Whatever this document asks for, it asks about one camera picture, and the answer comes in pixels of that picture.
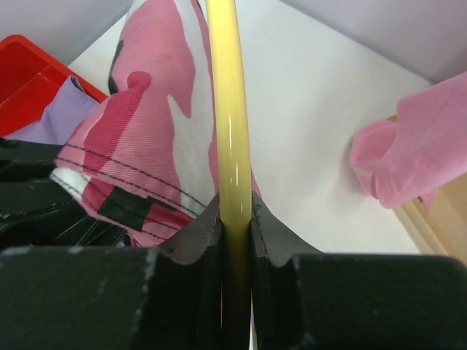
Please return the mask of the yellow hanger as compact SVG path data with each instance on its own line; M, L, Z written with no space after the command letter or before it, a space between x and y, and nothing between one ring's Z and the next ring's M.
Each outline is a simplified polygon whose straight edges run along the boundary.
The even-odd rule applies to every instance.
M235 1L207 1L224 252L222 330L227 349L250 344L252 180L242 49Z

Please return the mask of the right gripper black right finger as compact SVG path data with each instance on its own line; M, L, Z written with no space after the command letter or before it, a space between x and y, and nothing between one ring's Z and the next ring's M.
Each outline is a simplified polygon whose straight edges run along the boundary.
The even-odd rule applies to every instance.
M466 267L315 249L252 197L256 349L464 349Z

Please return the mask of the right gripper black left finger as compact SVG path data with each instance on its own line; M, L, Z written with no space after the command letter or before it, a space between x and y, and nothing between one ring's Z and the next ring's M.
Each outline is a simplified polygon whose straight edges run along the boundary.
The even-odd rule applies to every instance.
M1 253L3 349L220 349L219 200L155 248Z

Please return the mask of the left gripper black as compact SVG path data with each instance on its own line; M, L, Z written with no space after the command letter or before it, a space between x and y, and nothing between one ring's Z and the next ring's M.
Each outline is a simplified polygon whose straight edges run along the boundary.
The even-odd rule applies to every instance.
M1 247L116 246L124 230L94 219L50 174L61 146L1 139Z

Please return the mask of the pink camouflage trousers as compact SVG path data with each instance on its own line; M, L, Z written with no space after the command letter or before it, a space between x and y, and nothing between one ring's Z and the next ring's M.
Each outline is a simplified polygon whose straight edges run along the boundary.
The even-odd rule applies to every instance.
M157 246L218 191L207 22L197 1L135 1L109 97L74 130L51 179L86 212Z

